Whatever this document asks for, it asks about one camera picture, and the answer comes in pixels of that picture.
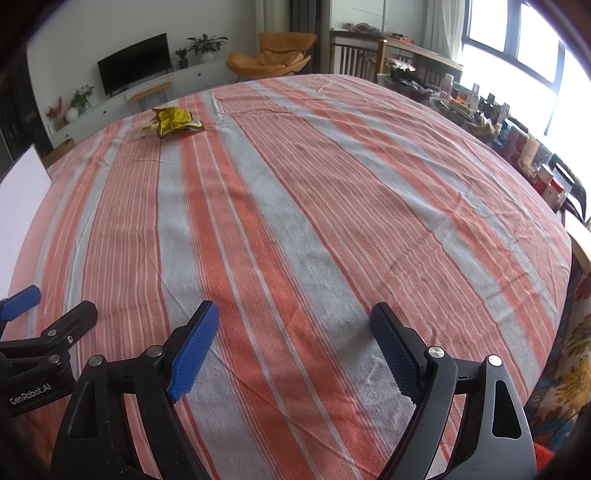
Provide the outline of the green potted plant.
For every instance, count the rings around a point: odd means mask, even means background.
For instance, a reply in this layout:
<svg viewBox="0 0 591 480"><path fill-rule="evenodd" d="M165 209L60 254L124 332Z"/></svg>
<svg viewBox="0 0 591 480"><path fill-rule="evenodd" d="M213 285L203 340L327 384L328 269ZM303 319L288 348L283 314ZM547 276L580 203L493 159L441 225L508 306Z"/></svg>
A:
<svg viewBox="0 0 591 480"><path fill-rule="evenodd" d="M90 108L90 98L93 95L94 87L91 85L83 85L75 90L70 99L70 107L76 108L78 114L84 113Z"/></svg>

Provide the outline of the orange lounge chair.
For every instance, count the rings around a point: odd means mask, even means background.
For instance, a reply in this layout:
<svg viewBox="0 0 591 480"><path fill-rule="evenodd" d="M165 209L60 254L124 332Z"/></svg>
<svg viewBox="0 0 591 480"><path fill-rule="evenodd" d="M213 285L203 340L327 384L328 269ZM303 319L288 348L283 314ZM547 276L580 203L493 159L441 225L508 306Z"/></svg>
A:
<svg viewBox="0 0 591 480"><path fill-rule="evenodd" d="M308 65L317 40L315 33L260 32L259 54L249 57L231 52L225 63L228 70L242 80L290 76Z"/></svg>

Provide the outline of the small dark potted plant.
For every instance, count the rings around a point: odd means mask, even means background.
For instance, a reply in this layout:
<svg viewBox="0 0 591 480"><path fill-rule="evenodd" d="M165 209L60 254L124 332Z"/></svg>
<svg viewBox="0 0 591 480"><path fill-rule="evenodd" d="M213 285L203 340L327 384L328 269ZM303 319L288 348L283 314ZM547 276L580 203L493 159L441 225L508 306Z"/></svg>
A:
<svg viewBox="0 0 591 480"><path fill-rule="evenodd" d="M174 55L178 59L178 68L180 70L185 69L188 67L188 59L187 59L188 49L187 48L179 48L174 52Z"/></svg>

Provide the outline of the white cardboard box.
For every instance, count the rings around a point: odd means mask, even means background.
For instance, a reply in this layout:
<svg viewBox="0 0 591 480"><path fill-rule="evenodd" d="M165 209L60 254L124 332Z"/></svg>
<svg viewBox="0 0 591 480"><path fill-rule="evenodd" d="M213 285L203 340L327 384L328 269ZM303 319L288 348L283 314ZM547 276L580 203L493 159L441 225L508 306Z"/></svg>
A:
<svg viewBox="0 0 591 480"><path fill-rule="evenodd" d="M0 274L1 297L7 297L16 263L29 228L52 181L34 145L1 180Z"/></svg>

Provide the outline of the yellow snack bag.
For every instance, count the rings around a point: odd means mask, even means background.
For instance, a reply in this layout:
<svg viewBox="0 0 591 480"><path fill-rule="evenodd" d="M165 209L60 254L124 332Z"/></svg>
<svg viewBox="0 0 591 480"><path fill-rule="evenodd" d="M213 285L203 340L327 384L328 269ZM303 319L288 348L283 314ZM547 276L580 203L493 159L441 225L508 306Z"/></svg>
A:
<svg viewBox="0 0 591 480"><path fill-rule="evenodd" d="M153 132L158 139L173 134L204 131L204 123L193 114L179 107L153 108L153 117L142 127L145 132Z"/></svg>

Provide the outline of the striped red white tablecloth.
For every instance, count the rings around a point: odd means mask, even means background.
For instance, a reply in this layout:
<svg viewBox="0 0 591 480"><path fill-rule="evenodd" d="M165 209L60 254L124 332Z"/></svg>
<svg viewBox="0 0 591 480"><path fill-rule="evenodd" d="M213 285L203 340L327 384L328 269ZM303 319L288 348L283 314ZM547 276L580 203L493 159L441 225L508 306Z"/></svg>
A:
<svg viewBox="0 0 591 480"><path fill-rule="evenodd" d="M10 288L38 335L83 300L72 365L162 343L203 300L219 330L176 410L214 479L374 479L413 411L370 333L385 302L429 344L499 355L527 399L559 326L571 240L503 158L432 110L352 77L304 75L179 100L56 162Z"/></svg>

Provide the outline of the dark display cabinet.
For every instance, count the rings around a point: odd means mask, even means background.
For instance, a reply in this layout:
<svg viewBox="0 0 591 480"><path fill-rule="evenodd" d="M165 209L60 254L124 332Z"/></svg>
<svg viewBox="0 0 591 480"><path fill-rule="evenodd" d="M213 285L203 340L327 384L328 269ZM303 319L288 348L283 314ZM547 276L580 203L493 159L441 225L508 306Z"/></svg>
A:
<svg viewBox="0 0 591 480"><path fill-rule="evenodd" d="M35 101L25 50L13 59L1 83L1 131L13 160L31 145L41 157L53 149Z"/></svg>

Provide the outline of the white tv cabinet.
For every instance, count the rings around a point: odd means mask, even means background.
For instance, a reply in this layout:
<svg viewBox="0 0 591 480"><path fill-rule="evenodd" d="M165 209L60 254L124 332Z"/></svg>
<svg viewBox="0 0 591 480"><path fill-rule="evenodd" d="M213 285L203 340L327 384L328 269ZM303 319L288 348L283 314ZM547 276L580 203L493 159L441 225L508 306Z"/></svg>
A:
<svg viewBox="0 0 591 480"><path fill-rule="evenodd" d="M177 70L97 103L72 123L50 134L49 140L54 148L67 140L78 144L111 123L130 115L225 83L226 68L221 60Z"/></svg>

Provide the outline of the leafy plant white vase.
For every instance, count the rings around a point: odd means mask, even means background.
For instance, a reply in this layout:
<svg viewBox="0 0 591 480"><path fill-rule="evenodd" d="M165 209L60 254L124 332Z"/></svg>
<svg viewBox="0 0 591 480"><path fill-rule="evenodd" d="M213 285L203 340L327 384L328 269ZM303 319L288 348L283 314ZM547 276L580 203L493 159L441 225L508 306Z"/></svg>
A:
<svg viewBox="0 0 591 480"><path fill-rule="evenodd" d="M228 42L228 37L221 35L202 34L200 37L188 37L190 51L197 57L199 63L214 61L221 48Z"/></svg>

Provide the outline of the black flat television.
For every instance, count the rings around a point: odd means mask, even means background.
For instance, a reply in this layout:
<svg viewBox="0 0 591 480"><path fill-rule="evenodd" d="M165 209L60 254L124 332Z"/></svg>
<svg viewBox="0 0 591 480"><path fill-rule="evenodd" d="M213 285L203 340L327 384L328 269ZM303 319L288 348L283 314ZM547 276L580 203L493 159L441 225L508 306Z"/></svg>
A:
<svg viewBox="0 0 591 480"><path fill-rule="evenodd" d="M134 82L171 68L167 35L161 33L97 62L104 93L119 93Z"/></svg>

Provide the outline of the small wooden side table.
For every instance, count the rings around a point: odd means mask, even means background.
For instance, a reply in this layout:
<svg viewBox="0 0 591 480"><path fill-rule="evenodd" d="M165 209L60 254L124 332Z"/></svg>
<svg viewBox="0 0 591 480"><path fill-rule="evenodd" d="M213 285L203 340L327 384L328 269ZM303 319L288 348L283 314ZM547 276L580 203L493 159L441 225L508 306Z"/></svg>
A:
<svg viewBox="0 0 591 480"><path fill-rule="evenodd" d="M150 88L138 91L127 98L128 102L135 102L139 110L144 112L147 109L147 98L156 95L161 104L168 102L168 91L172 89L172 83L166 81L163 83L152 85Z"/></svg>

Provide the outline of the brown cardboard box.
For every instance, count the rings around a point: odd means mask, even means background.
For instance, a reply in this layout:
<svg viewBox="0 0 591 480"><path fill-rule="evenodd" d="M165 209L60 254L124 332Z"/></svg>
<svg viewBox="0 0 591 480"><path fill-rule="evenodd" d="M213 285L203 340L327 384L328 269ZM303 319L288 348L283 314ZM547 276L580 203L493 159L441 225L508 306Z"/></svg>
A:
<svg viewBox="0 0 591 480"><path fill-rule="evenodd" d="M69 138L63 141L60 145L55 147L51 152L49 152L45 157L42 158L42 164L45 168L49 168L63 156L65 156L68 152L70 152L76 143L73 139Z"/></svg>

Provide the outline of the red flower vase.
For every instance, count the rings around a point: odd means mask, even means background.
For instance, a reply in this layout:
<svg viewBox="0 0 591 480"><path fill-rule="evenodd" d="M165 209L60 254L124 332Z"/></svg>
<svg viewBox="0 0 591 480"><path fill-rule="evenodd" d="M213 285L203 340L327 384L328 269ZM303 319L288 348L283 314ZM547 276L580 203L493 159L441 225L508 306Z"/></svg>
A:
<svg viewBox="0 0 591 480"><path fill-rule="evenodd" d="M62 97L59 97L54 105L47 107L45 116L55 132L61 130L66 125Z"/></svg>

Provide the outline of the floral fabric sofa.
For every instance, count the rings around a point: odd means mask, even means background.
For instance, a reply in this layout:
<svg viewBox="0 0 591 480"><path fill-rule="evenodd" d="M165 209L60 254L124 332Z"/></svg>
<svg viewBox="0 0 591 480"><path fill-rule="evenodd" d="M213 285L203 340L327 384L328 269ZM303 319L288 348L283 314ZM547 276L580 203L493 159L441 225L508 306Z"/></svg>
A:
<svg viewBox="0 0 591 480"><path fill-rule="evenodd" d="M554 344L525 406L536 461L545 466L590 405L590 275L572 264Z"/></svg>

